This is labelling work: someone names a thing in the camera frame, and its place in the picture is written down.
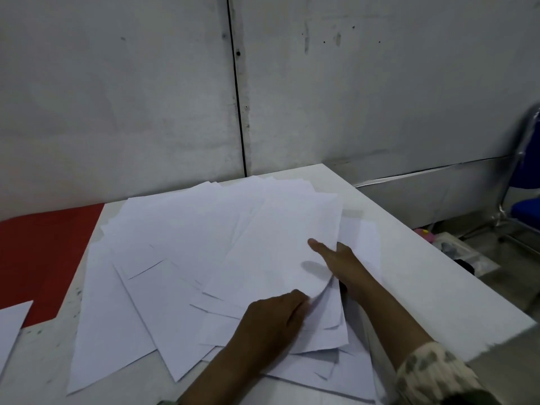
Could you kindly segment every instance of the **floor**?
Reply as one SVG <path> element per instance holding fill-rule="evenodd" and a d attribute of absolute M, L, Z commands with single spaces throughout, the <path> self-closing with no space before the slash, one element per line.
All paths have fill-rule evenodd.
<path fill-rule="evenodd" d="M 454 236 L 464 234 L 485 221 L 485 214 L 476 213 L 449 219 L 436 224 L 435 233 L 447 231 Z M 540 251 L 540 237 L 531 233 L 516 232 L 515 227 L 506 226 L 504 232 L 516 236 Z M 512 243 L 499 242 L 493 231 L 485 231 L 465 242 L 501 266 L 481 280 L 502 295 L 520 310 L 540 321 L 540 254 L 536 255 Z"/>

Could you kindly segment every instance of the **sleeve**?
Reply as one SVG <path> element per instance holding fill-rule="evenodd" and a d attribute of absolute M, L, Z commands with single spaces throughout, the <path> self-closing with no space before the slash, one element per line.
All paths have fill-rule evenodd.
<path fill-rule="evenodd" d="M 396 388 L 402 398 L 412 405 L 440 403 L 471 403 L 480 392 L 481 397 L 492 396 L 485 391 L 478 377 L 463 361 L 432 341 L 417 348 L 401 364 L 396 373 Z"/>

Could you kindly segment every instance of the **white tabletop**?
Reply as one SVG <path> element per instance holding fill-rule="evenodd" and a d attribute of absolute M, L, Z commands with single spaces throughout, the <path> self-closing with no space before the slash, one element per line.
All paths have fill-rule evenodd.
<path fill-rule="evenodd" d="M 309 180 L 319 192 L 340 194 L 348 215 L 377 222 L 384 286 L 434 339 L 464 360 L 474 358 L 489 346 L 504 342 L 535 324 L 326 166 L 283 170 L 268 176 Z M 121 201 L 105 205 L 90 242 L 101 238 L 99 226 L 114 217 L 122 204 Z M 181 381 L 174 383 L 157 352 L 66 397 L 85 267 L 86 253 L 57 318 L 21 331 L 0 380 L 0 403 L 153 405 L 162 399 L 178 398 L 205 364 L 199 363 Z M 392 368 L 373 329 L 370 325 L 366 328 L 375 368 L 381 375 L 392 378 Z M 377 393 L 381 397 L 386 395 L 380 384 Z M 266 377 L 252 388 L 242 404 L 292 402 L 310 405 L 356 403 Z"/>

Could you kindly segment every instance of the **red surface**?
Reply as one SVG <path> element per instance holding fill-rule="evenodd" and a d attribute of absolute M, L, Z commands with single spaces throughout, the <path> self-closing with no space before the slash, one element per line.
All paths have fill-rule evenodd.
<path fill-rule="evenodd" d="M 103 205 L 0 222 L 0 309 L 33 300 L 23 327 L 56 317 Z"/>

